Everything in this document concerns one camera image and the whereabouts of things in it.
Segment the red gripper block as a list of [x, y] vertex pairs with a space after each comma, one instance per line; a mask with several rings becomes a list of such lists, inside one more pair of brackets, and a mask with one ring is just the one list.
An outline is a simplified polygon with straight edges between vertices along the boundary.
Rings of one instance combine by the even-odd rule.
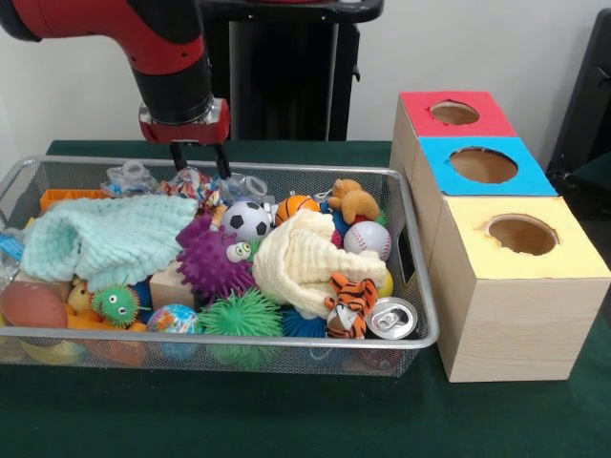
[[195, 142], [201, 145], [213, 145], [216, 154], [216, 168], [220, 179], [229, 179], [232, 175], [229, 159], [223, 143], [230, 135], [231, 114], [228, 102], [224, 98], [213, 98], [209, 111], [185, 124], [164, 124], [152, 118], [148, 107], [141, 103], [138, 110], [138, 121], [144, 137], [153, 143], [170, 144], [170, 154], [177, 172], [188, 167], [180, 142]]

